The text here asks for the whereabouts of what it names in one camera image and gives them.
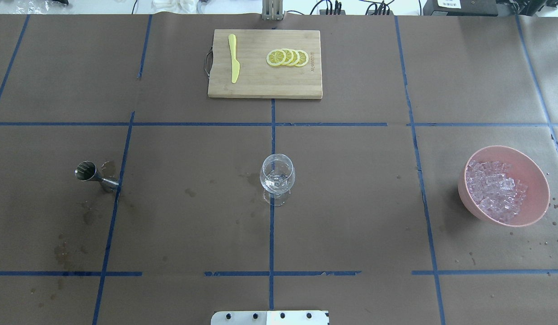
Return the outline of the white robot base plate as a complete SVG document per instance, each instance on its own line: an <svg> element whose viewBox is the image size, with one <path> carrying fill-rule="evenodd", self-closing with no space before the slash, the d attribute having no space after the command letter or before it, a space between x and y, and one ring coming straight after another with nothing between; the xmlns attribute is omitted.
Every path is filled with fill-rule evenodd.
<svg viewBox="0 0 558 325"><path fill-rule="evenodd" d="M219 311L211 325L329 325L328 311Z"/></svg>

